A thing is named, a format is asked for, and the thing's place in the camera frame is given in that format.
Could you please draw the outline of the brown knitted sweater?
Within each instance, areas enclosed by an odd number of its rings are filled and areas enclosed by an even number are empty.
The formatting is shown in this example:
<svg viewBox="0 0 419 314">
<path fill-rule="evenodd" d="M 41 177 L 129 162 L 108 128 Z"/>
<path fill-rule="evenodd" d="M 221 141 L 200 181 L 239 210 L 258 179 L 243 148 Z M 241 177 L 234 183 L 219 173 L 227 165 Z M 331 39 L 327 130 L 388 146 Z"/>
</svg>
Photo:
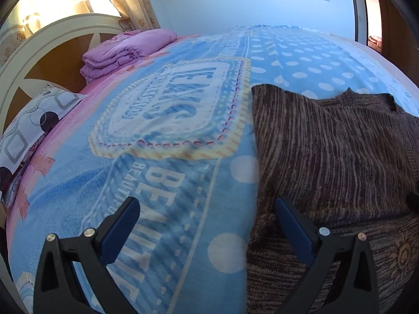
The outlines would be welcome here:
<svg viewBox="0 0 419 314">
<path fill-rule="evenodd" d="M 314 100 L 271 84 L 251 91 L 259 186 L 248 312 L 274 313 L 305 271 L 275 216 L 275 200 L 285 199 L 337 235 L 366 234 L 386 313 L 418 269 L 418 215 L 406 204 L 418 194 L 418 118 L 390 94 Z"/>
</svg>

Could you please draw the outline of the brown wooden door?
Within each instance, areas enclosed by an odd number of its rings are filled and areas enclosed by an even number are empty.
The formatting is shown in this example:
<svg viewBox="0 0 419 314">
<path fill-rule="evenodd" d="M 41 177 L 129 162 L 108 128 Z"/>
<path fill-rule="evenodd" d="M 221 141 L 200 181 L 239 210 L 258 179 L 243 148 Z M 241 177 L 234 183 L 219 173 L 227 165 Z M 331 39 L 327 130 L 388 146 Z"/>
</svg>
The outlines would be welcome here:
<svg viewBox="0 0 419 314">
<path fill-rule="evenodd" d="M 381 54 L 418 86 L 418 41 L 391 0 L 379 0 Z"/>
</svg>

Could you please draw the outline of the patterned white grey pillow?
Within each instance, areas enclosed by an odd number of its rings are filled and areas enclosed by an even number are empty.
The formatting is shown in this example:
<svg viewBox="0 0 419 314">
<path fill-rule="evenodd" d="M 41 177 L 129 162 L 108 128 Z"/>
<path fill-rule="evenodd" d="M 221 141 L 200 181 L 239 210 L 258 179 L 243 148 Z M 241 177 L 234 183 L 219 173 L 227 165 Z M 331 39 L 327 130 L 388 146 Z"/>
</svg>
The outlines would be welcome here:
<svg viewBox="0 0 419 314">
<path fill-rule="evenodd" d="M 52 85 L 29 101 L 15 116 L 1 137 L 1 192 L 11 184 L 14 174 L 38 140 L 47 135 L 80 101 L 83 94 Z"/>
</svg>

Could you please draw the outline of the blue pink patterned bedsheet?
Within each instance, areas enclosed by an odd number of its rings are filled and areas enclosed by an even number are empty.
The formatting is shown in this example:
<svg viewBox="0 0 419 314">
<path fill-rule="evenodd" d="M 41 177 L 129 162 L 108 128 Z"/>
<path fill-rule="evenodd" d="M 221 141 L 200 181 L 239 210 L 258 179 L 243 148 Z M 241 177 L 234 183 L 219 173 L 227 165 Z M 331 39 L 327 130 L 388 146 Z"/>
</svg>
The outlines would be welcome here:
<svg viewBox="0 0 419 314">
<path fill-rule="evenodd" d="M 48 235 L 141 206 L 112 279 L 138 313 L 249 313 L 246 253 L 259 163 L 252 88 L 308 99 L 390 94 L 418 118 L 418 88 L 361 45 L 292 26 L 185 38 L 86 88 L 37 144 L 6 222 L 28 312 Z"/>
</svg>

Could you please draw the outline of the cream wooden headboard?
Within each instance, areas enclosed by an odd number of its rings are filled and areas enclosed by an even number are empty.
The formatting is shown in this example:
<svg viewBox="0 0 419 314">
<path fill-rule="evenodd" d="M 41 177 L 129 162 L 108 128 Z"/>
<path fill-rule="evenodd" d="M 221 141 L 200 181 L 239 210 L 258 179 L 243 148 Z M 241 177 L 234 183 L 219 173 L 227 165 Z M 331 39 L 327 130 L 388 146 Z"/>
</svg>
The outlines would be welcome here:
<svg viewBox="0 0 419 314">
<path fill-rule="evenodd" d="M 123 31 L 120 18 L 80 14 L 60 19 L 24 41 L 1 68 L 1 131 L 50 84 L 70 92 L 87 82 L 82 56 Z"/>
</svg>

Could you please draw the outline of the folded pink quilt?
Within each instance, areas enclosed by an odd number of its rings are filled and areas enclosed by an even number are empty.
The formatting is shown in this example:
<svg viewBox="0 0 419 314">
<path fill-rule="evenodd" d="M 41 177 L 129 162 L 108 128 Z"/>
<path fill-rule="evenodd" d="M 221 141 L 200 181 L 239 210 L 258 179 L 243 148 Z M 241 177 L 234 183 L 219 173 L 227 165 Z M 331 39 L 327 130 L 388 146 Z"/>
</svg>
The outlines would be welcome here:
<svg viewBox="0 0 419 314">
<path fill-rule="evenodd" d="M 168 29 L 127 31 L 88 50 L 83 56 L 80 74 L 91 82 L 108 75 L 133 60 L 158 52 L 177 39 Z"/>
</svg>

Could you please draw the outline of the orange patterned curtain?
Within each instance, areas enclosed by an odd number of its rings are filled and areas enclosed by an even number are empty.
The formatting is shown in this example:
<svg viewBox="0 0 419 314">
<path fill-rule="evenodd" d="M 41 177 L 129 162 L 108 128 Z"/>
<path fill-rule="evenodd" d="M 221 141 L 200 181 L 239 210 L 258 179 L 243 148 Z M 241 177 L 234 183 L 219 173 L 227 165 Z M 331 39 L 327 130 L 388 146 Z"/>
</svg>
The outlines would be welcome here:
<svg viewBox="0 0 419 314">
<path fill-rule="evenodd" d="M 1 26 L 1 65 L 37 31 L 79 14 L 118 16 L 124 30 L 160 27 L 150 0 L 19 0 Z"/>
</svg>

